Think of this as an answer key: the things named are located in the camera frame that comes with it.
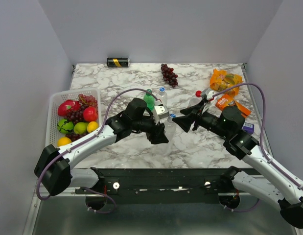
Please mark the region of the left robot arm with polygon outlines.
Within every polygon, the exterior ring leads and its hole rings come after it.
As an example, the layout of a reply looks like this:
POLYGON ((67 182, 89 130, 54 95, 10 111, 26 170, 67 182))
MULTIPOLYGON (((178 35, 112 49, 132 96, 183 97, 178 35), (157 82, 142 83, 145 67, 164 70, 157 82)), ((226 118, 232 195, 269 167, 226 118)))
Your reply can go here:
POLYGON ((92 193, 99 193, 103 189, 103 181, 94 169, 76 168, 82 160, 132 133, 145 133, 151 144, 168 143, 164 124, 158 115, 144 115, 144 112, 149 111, 144 100, 134 98, 124 111, 108 118, 100 128, 79 140, 58 148, 52 144, 46 146, 34 169, 38 178, 36 193, 40 193, 41 185, 50 196, 72 187, 87 188, 92 193))

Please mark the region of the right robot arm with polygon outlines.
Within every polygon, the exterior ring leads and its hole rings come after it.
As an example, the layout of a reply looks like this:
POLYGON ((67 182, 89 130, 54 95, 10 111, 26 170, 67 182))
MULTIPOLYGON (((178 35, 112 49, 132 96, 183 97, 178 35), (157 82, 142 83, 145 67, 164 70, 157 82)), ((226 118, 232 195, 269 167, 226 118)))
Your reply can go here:
POLYGON ((225 149, 239 160, 252 166, 263 177, 255 179, 238 168, 220 179, 220 187, 230 192, 234 188, 247 192, 279 210, 290 225, 303 228, 303 181, 290 173, 262 146, 262 143, 242 129, 244 116, 236 106, 226 107, 219 117, 197 105, 182 110, 183 116, 173 122, 185 132, 203 127, 222 137, 225 149))

